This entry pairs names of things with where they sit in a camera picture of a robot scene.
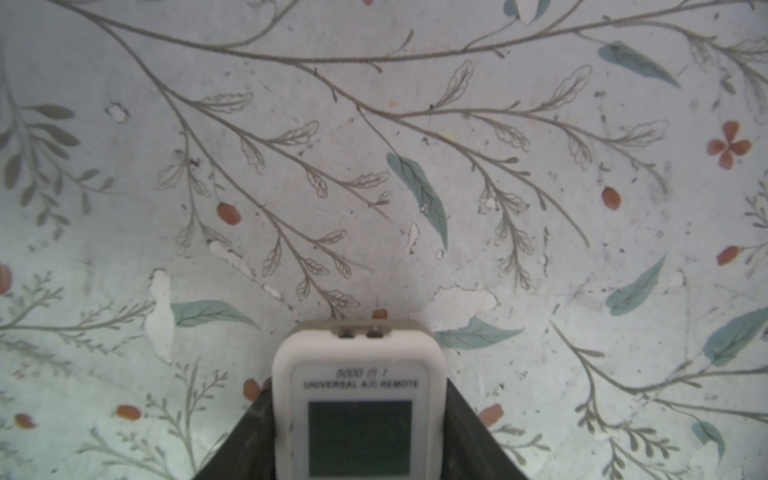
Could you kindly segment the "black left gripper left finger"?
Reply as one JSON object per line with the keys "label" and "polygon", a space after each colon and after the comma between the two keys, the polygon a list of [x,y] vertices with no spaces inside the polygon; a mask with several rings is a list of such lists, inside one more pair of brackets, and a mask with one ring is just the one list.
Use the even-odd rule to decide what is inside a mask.
{"label": "black left gripper left finger", "polygon": [[275,479],[275,438],[272,388],[265,383],[221,447],[193,479]]}

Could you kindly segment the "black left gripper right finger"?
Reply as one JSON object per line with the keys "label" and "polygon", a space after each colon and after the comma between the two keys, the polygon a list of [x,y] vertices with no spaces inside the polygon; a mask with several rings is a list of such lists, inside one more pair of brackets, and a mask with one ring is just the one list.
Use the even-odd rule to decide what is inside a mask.
{"label": "black left gripper right finger", "polygon": [[447,381],[443,480],[526,480],[457,387]]}

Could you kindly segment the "white universal AC remote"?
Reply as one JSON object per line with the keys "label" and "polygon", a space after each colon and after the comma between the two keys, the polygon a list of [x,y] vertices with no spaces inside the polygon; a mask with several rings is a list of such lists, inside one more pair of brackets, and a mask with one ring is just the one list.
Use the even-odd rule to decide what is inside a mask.
{"label": "white universal AC remote", "polygon": [[276,478],[440,477],[447,364],[418,322],[303,322],[271,380]]}

